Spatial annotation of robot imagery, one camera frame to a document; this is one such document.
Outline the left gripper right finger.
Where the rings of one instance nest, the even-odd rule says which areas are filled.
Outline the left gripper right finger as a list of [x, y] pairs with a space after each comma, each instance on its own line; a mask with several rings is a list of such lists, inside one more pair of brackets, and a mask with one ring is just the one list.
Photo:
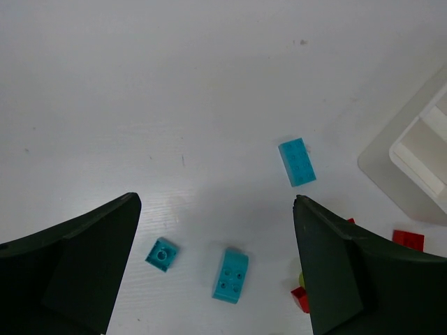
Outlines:
[[446, 259], [348, 222], [305, 195], [295, 235], [315, 334], [445, 334]]

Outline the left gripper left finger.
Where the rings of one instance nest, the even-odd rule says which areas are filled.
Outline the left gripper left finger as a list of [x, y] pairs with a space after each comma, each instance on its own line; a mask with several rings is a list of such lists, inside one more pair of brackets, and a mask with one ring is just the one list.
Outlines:
[[1, 244], [2, 334], [105, 334], [138, 227], [126, 193]]

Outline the long green lego brick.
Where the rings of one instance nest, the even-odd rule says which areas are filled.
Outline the long green lego brick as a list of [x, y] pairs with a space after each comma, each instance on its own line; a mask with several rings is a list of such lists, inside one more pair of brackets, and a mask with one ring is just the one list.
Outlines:
[[304, 280], [304, 275], [302, 272], [300, 272], [300, 275], [298, 276], [298, 282], [299, 282], [300, 287], [305, 289], [305, 280]]

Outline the long red lego brick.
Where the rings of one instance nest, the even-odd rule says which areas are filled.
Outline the long red lego brick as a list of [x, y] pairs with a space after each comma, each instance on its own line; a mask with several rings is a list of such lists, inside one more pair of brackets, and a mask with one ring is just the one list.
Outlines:
[[424, 251], [425, 236], [403, 230], [393, 230], [392, 241], [420, 252]]

